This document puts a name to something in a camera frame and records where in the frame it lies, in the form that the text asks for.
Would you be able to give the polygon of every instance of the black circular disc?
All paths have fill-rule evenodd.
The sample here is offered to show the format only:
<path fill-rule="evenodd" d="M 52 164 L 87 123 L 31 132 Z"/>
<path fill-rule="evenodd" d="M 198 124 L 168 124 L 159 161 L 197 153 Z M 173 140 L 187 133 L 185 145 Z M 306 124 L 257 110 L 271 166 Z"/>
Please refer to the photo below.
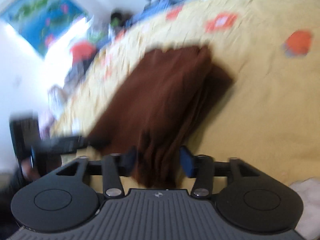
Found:
<path fill-rule="evenodd" d="M 224 188 L 216 207 L 231 224 L 257 233 L 294 228 L 303 211 L 299 195 L 274 179 L 244 177 Z"/>
<path fill-rule="evenodd" d="M 86 222 L 95 214 L 98 204 L 97 194 L 89 186 L 73 176 L 54 175 L 50 179 L 40 178 L 18 191 L 11 210 L 21 225 L 37 232 L 53 233 Z"/>

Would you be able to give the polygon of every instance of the framed picture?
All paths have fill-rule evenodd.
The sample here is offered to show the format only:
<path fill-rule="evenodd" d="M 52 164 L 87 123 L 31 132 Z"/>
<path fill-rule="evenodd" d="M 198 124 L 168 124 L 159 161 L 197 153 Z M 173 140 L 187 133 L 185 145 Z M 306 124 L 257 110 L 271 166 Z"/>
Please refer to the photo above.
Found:
<path fill-rule="evenodd" d="M 85 12 L 71 0 L 15 0 L 0 15 L 40 55 Z"/>

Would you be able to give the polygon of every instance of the pink flower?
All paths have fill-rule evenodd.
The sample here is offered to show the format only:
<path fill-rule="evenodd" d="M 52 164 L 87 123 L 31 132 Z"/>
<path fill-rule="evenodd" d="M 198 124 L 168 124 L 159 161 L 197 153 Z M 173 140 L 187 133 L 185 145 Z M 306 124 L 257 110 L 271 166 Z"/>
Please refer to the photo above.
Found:
<path fill-rule="evenodd" d="M 49 26 L 50 25 L 50 18 L 45 19 L 45 25 Z"/>
<path fill-rule="evenodd" d="M 50 34 L 49 36 L 47 36 L 44 40 L 44 44 L 46 47 L 49 47 L 51 43 L 53 43 L 55 40 L 53 34 Z"/>
<path fill-rule="evenodd" d="M 65 3 L 63 3 L 63 4 L 60 6 L 60 8 L 61 8 L 61 11 L 62 11 L 64 14 L 67 14 L 68 11 L 69 11 L 69 6 L 68 6 L 67 4 L 65 4 Z"/>

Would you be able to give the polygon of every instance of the person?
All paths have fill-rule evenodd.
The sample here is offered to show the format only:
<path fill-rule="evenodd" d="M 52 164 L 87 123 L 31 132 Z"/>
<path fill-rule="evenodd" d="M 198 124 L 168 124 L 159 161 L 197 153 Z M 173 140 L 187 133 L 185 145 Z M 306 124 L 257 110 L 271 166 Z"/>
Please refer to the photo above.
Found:
<path fill-rule="evenodd" d="M 61 166 L 61 157 L 56 156 L 47 161 L 47 172 Z M 14 234 L 19 226 L 11 213 L 11 200 L 13 196 L 23 187 L 40 178 L 38 170 L 32 167 L 31 159 L 27 158 L 21 162 L 10 178 L 9 184 L 0 189 L 0 240 L 8 239 Z"/>

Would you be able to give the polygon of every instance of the folded brown garment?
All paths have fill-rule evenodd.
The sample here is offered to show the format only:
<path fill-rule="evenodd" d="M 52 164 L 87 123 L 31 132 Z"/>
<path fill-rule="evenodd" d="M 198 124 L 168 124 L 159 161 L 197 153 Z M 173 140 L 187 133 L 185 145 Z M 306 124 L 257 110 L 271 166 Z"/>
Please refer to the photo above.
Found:
<path fill-rule="evenodd" d="M 147 52 L 89 134 L 110 144 L 102 155 L 136 146 L 132 176 L 146 187 L 175 187 L 178 149 L 232 79 L 207 46 Z"/>

